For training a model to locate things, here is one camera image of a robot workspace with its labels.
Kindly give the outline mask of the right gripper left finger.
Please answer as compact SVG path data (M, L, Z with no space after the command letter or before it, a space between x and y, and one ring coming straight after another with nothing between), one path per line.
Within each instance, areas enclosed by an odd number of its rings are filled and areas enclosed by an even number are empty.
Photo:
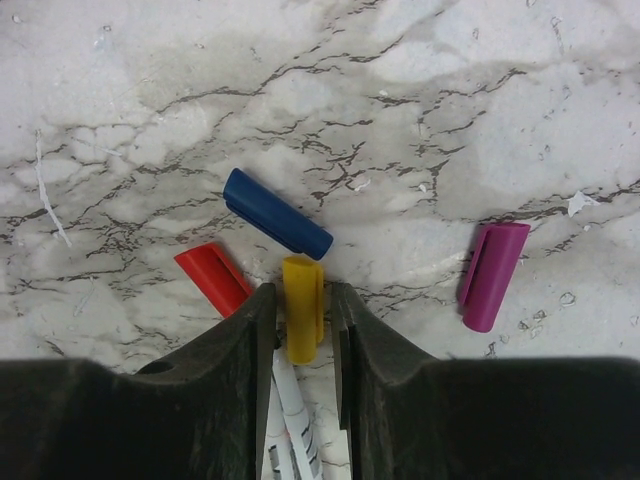
M257 479L276 323L265 283L132 375L86 359L1 365L5 479Z

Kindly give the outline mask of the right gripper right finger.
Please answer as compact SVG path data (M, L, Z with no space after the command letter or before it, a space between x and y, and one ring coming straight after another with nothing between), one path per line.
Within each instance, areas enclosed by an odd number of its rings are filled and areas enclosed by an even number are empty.
M439 360L331 289L340 427L355 479L635 479L639 364Z

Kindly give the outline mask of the yellow pen cap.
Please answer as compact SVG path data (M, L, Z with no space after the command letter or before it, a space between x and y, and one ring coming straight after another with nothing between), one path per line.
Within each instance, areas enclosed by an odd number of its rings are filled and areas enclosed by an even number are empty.
M324 271L306 257L283 260L287 354L294 365L310 364L324 339Z

